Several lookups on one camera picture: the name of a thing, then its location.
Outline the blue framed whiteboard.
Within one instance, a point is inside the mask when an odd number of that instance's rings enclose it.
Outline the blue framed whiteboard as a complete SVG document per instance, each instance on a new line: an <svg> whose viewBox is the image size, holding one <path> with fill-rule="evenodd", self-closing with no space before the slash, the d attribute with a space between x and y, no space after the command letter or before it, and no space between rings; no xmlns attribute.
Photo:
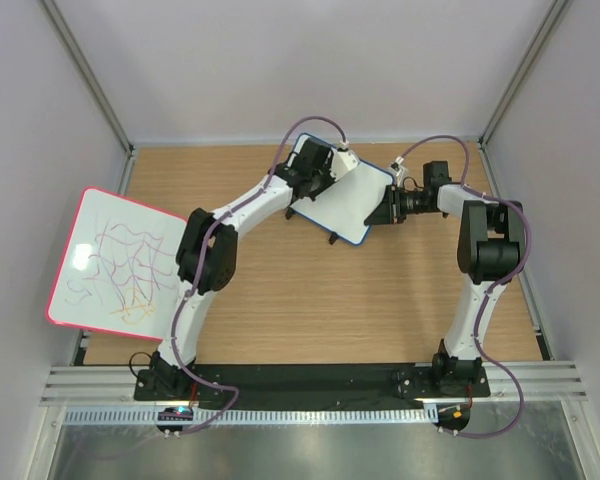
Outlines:
<svg viewBox="0 0 600 480"><path fill-rule="evenodd" d="M311 221L329 234L336 232L339 239L354 246L361 245L370 232L371 226L366 226L364 220L380 203L385 187L395 184L389 172L358 158L356 169L315 200L305 197L289 206L295 210L294 216Z"/></svg>

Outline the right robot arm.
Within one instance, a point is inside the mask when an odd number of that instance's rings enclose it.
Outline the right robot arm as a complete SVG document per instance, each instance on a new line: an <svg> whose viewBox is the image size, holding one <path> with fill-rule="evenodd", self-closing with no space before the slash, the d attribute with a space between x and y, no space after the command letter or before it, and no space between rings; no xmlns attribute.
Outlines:
<svg viewBox="0 0 600 480"><path fill-rule="evenodd" d="M464 284L452 325L431 366L415 380L426 393L461 396L486 380L481 374L483 343L495 305L526 253L524 222L517 203L478 195L452 180L448 163L423 166L423 185L413 190L391 185L366 225L401 224L407 216L441 213L460 219L457 264Z"/></svg>

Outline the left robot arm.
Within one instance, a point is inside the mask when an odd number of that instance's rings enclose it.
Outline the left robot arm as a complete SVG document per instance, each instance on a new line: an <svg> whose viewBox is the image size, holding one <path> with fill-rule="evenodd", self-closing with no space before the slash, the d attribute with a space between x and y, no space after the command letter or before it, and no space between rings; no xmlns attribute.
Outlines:
<svg viewBox="0 0 600 480"><path fill-rule="evenodd" d="M333 186L341 177L336 166L341 152L309 138L238 199L212 212L198 208L191 213L175 257L180 300L168 334L144 372L148 384L171 400L190 392L201 328L216 294L235 274L240 239L294 201L315 199Z"/></svg>

